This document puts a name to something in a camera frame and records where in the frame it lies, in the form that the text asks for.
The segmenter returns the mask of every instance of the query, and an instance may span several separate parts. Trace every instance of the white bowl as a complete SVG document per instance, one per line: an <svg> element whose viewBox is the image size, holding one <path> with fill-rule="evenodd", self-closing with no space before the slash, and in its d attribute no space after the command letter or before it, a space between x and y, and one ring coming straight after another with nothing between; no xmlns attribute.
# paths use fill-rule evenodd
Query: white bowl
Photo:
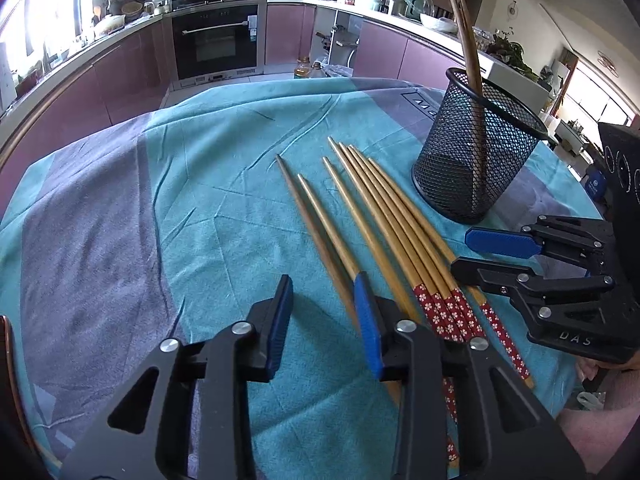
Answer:
<svg viewBox="0 0 640 480"><path fill-rule="evenodd" d="M430 28L431 30L437 30L438 32L455 34L458 31L456 23L449 18L434 18L428 14L421 14L420 21L425 27Z"/></svg>

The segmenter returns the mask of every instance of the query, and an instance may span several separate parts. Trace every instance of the kitchen cabinet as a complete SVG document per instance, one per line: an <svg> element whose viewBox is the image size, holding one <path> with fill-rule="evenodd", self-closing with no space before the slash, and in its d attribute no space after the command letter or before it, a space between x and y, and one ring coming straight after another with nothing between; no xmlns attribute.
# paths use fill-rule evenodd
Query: kitchen cabinet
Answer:
<svg viewBox="0 0 640 480"><path fill-rule="evenodd" d="M404 34L364 21L353 76L398 79L407 41Z"/></svg>
<svg viewBox="0 0 640 480"><path fill-rule="evenodd" d="M427 88L446 90L449 86L446 72L447 68L451 67L461 68L462 66L424 44L409 40L398 79L418 83Z"/></svg>
<svg viewBox="0 0 640 480"><path fill-rule="evenodd" d="M145 27L93 62L112 124L158 109L168 74L161 76L154 43L152 28Z"/></svg>
<svg viewBox="0 0 640 480"><path fill-rule="evenodd" d="M31 164L110 126L97 73L89 66L33 123L0 171L0 218Z"/></svg>
<svg viewBox="0 0 640 480"><path fill-rule="evenodd" d="M308 56L313 25L308 26L311 15L307 14L305 19L305 12L306 6L302 5L270 4L267 6L265 65L295 63L300 56L303 43L306 48L306 53L303 55ZM309 35L308 41L305 37L304 42L303 28L305 35Z"/></svg>

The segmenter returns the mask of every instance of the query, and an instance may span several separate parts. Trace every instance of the kitchen countertop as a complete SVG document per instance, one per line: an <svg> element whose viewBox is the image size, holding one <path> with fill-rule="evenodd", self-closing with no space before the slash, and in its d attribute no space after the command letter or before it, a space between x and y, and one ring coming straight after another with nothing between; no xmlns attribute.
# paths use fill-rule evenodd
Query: kitchen countertop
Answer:
<svg viewBox="0 0 640 480"><path fill-rule="evenodd" d="M306 4L314 5L317 7L324 7L325 9L340 10L340 12L348 12L356 16L362 16L368 20L373 20L384 25L389 25L393 28L408 32L417 39L426 40L429 43L433 43L441 49L447 50L456 57L463 57L462 44L455 36L449 34L443 34L436 30L426 28L421 22L409 20L407 18L401 18L400 16L390 16L384 12L377 10L363 9L361 7L355 7L345 4L339 4L338 2L331 2L328 0L267 0L269 4ZM480 60L480 68L484 72L490 72L491 68L498 63L498 61L491 56L488 56L484 52L478 52Z"/></svg>
<svg viewBox="0 0 640 480"><path fill-rule="evenodd" d="M104 36L91 45L84 47L73 57L55 67L43 79L38 81L38 84L28 94L13 102L0 118L0 146L4 145L15 129L30 115L31 111L48 94L53 92L58 85L71 76L73 72L86 65L94 57L121 42L127 36L160 20L162 20L162 14L140 18L126 25L122 30Z"/></svg>

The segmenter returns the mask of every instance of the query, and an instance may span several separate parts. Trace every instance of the wooden utensil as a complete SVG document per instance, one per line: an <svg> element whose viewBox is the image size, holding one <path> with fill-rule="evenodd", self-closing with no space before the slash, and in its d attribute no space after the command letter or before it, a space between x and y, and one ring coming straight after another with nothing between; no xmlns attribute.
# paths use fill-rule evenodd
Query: wooden utensil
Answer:
<svg viewBox="0 0 640 480"><path fill-rule="evenodd" d="M327 273L329 274L329 278L331 279L342 304L344 305L349 318L351 319L351 323L353 323L356 330L360 331L360 323L358 322L358 315L356 314L355 305L353 303L353 286L348 282L344 275L344 269L340 267L340 265L334 259L332 254L330 245L327 243L326 239L322 236L316 221L311 215L311 212L306 206L306 203L298 188L296 187L296 183L293 181L293 177L289 173L289 169L287 168L284 160L282 160L281 156L276 155L276 161L278 166L280 167L280 171L282 172L282 176L284 177L285 182L287 183L287 187L289 188L289 192L291 193L294 202L300 212L300 216L306 225L306 229L311 235L311 239L316 246L316 250L318 250L318 255L320 256L320 260L324 265ZM400 405L400 397L401 397L401 389L402 385L397 381L387 381L385 382L385 387L389 392L389 396L395 404Z"/></svg>
<svg viewBox="0 0 640 480"><path fill-rule="evenodd" d="M402 272L404 272L405 277L410 282L414 294L423 307L433 329L443 338L461 342L462 337L460 336L457 326L452 319L447 319L447 310L442 299L438 297L437 293L435 296L432 296L424 283L419 281L420 274L414 267L414 264L418 263L418 257L415 251L412 250L411 243L402 232L401 227L397 221L395 221L389 209L386 208L386 205L382 201L376 201L376 199L380 200L380 196L369 178L363 173L363 168L359 166L353 153L342 143L336 146L335 143L332 142L332 148L338 156L340 156L340 161L345 167L345 170L356 185L362 199L367 204L380 231L383 232L386 242L391 248L396 260L400 263ZM443 378L442 383L447 408L453 420L456 422L458 420L458 410L456 408L453 383L449 378ZM447 447L449 449L449 460L456 462L458 460L458 452L451 440L448 442Z"/></svg>
<svg viewBox="0 0 640 480"><path fill-rule="evenodd" d="M389 205L383 199L380 190L376 188L372 181L372 177L367 174L364 166L360 165L357 156L347 150L342 144L343 149L355 173L361 179L370 193L370 196L363 196L363 200L367 204L369 211L373 215L378 227L385 233L386 242L400 263L402 272L414 290L418 302L422 306L425 315L429 318L433 329L440 335L446 336L453 341L463 342L460 329L454 320L451 312L447 307L447 303L436 290L436 286L431 279L430 274L425 269L420 257L415 251L414 245L419 244L413 232L406 233L399 224L394 212L391 211ZM394 237L387 238L386 233L392 232Z"/></svg>
<svg viewBox="0 0 640 480"><path fill-rule="evenodd" d="M428 237L431 239L431 242L436 245L444 258L450 264L453 263L453 261L456 259L456 255L453 253L447 243L442 239L439 232L431 225L431 223L424 217L420 209L418 209L418 207L412 202L412 200L404 193L404 191L402 191L402 189L400 189L398 184L393 181L393 179L380 167L380 165L372 158L370 158L369 161L378 170L378 173L386 180L389 186L396 192L396 195L400 197L409 211L411 211L418 224L420 224L420 227L423 228ZM498 336L498 339L500 340L502 346L507 351L511 362L515 366L520 377L525 381L529 388L533 388L534 381L531 377L529 369L527 368L527 365L524 363L520 353L518 352L518 349L511 339L511 336L509 336L509 333L505 330L504 325L500 321L500 318L494 312L491 305L489 305L486 296L477 287L471 287L469 288L469 290L473 298L480 306L482 313L486 316L489 323L491 323L492 328Z"/></svg>
<svg viewBox="0 0 640 480"><path fill-rule="evenodd" d="M344 242L344 240L340 236L338 229L335 227L334 223L329 218L329 215L324 210L324 207L322 207L322 203L320 202L316 194L313 192L313 189L311 189L311 186L309 185L309 183L300 174L298 174L298 180L300 181L300 184L302 184L302 189L305 190L305 193L309 199L309 202L311 202L311 205L316 210L316 214L318 215L318 218L322 222L322 226L324 227L324 230L327 232L329 236L329 240L331 240L331 242L334 244L335 250L337 251L338 256L340 256L340 259L342 260L342 264L344 265L344 268L347 269L347 273L351 278L351 281L355 280L356 276L360 272L360 267L358 266L358 263L356 262L355 257L353 256L353 254L347 247L347 244Z"/></svg>
<svg viewBox="0 0 640 480"><path fill-rule="evenodd" d="M431 245L428 237L424 231L420 228L415 218L411 215L404 203L393 192L387 182L378 174L375 167L360 153L355 147L350 146L353 153L358 157L359 162L366 167L369 178L378 187L378 191L382 196L383 201L387 201L390 204L393 215L396 216L398 223L401 225L402 230L407 234L414 246L422 266L427 270L431 279L436 283L437 289L442 296L444 305L447 308L449 320L457 327L456 334L459 335L460 341L468 341L473 336L477 335L476 327L480 327L478 320L474 319L473 311L466 304L466 301L461 301L462 293L457 289L455 280L450 275L448 269L444 269L441 272L435 262L439 262L441 267L444 267L440 255L436 253L435 248ZM426 246L431 248L433 256L428 253ZM454 283L454 286L448 286L444 276L448 275L450 280ZM436 291L430 291L432 297Z"/></svg>
<svg viewBox="0 0 640 480"><path fill-rule="evenodd" d="M376 238L376 235L373 233L373 230L367 224L367 221L364 218L364 215L358 208L355 200L351 197L347 187L344 185L344 182L338 175L337 171L331 164L328 158L323 157L322 162L326 167L327 171L331 175L336 187L338 188L338 192L340 196L344 200L344 203L347 206L347 209L351 213L354 222L356 223L362 237L364 238L367 246L371 250L373 254L373 258L375 259L380 271L384 279L386 280L389 288L391 289L391 293L398 304L398 307L405 315L409 317L409 319L415 321L416 323L422 323L420 316L415 310L414 303L404 290L404 286L402 285L400 278L396 274L395 269L393 268L391 262L386 256L385 250L382 248L382 245Z"/></svg>
<svg viewBox="0 0 640 480"><path fill-rule="evenodd" d="M466 76L469 87L479 96L482 97L482 74L480 72L480 60L478 58L478 48L476 47L476 37L471 26L471 21L466 8L465 0L450 0L453 7L453 13L458 22L458 37L462 44L462 53L465 57ZM484 107L475 100L469 100L471 115L470 119L473 124L473 142L474 150L472 155L471 174L472 174L472 209L480 204L480 199L484 195L484 187L486 184L486 123L484 120Z"/></svg>

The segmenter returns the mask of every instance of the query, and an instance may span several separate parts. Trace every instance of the black mesh pencil holder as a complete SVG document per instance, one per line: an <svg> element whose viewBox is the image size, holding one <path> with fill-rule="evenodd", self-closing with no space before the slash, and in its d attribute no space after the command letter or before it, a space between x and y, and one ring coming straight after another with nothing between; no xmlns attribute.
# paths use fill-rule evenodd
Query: black mesh pencil holder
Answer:
<svg viewBox="0 0 640 480"><path fill-rule="evenodd" d="M466 72L447 70L449 88L412 168L418 193L441 215L475 224L523 167L544 123L500 87L483 80L483 97Z"/></svg>

